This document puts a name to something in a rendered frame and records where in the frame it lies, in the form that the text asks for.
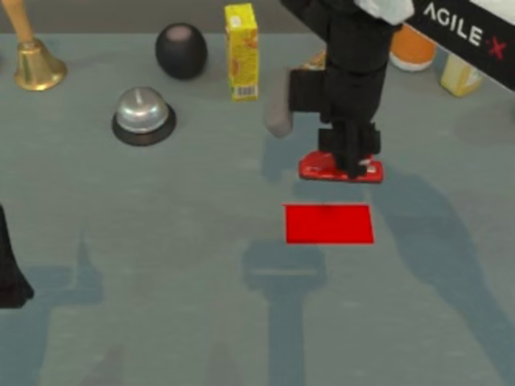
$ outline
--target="black ball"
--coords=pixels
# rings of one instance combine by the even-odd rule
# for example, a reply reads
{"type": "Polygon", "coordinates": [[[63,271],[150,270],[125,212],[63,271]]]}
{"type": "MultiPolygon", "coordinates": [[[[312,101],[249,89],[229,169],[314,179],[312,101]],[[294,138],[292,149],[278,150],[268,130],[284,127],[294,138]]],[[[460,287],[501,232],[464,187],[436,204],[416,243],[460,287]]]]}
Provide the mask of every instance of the black ball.
{"type": "Polygon", "coordinates": [[[161,31],[155,42],[159,66],[172,78],[188,80],[202,73],[208,61],[208,45],[198,28],[174,23],[161,31]]]}

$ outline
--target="red object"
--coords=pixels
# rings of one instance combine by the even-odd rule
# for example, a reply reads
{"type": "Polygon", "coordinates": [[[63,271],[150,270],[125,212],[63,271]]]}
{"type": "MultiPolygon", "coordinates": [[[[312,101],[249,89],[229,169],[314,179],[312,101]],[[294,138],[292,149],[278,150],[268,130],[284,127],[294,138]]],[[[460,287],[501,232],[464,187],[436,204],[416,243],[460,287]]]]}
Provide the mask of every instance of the red object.
{"type": "Polygon", "coordinates": [[[313,151],[299,162],[299,177],[301,179],[318,179],[324,181],[342,181],[347,183],[382,183],[384,178],[381,162],[372,157],[366,160],[368,172],[366,175],[350,179],[342,170],[336,168],[331,153],[313,151]]]}
{"type": "Polygon", "coordinates": [[[366,204],[285,204],[287,244],[373,244],[366,204]]]}

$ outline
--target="bell handle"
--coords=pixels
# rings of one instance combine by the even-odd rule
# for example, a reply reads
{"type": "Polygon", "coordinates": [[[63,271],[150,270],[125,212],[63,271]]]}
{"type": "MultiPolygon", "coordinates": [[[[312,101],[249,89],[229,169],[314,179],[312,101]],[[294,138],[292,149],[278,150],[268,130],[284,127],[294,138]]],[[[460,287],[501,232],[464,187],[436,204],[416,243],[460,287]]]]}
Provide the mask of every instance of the bell handle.
{"type": "Polygon", "coordinates": [[[34,41],[34,32],[23,0],[2,0],[2,5],[14,28],[18,41],[20,43],[32,43],[34,41]]]}

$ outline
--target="yellow carton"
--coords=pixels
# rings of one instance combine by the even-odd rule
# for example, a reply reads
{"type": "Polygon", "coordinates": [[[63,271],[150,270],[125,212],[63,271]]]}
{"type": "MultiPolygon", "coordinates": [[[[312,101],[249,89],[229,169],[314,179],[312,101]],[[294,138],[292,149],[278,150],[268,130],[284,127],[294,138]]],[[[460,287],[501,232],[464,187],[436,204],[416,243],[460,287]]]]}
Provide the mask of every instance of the yellow carton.
{"type": "Polygon", "coordinates": [[[476,91],[483,83],[483,77],[476,68],[449,54],[440,84],[455,97],[464,97],[476,91]]]}
{"type": "Polygon", "coordinates": [[[252,4],[225,7],[229,86],[233,101],[258,98],[258,25],[252,4]]]}

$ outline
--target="table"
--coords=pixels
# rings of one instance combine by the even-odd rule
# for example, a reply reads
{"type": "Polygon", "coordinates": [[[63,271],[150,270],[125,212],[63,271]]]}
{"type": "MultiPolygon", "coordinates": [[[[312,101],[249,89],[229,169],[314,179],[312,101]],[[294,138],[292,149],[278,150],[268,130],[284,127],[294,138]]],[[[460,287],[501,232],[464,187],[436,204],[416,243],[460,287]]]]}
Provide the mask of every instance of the table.
{"type": "Polygon", "coordinates": [[[386,181],[301,182],[317,117],[279,141],[262,110],[273,74],[316,38],[263,35],[262,97],[244,104],[229,98],[223,36],[187,83],[157,68],[154,38],[41,36],[70,69],[46,93],[16,88],[14,37],[0,38],[0,200],[37,293],[0,312],[2,385],[515,384],[510,93],[486,82],[455,99],[433,70],[392,68],[386,181]],[[109,127],[137,85],[179,116],[143,149],[109,127]],[[370,203],[375,245],[286,247],[292,201],[370,203]]]}

